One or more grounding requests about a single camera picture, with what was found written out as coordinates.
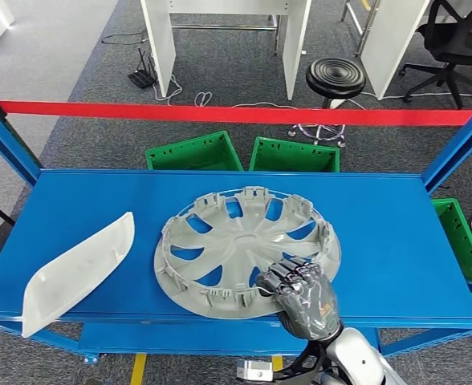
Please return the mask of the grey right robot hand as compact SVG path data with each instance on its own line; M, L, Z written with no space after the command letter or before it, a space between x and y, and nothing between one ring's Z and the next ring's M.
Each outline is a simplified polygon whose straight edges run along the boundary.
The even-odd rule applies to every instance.
M343 327L330 279L318 263L283 258L257 274L256 285L278 302L281 324L296 338L327 341Z

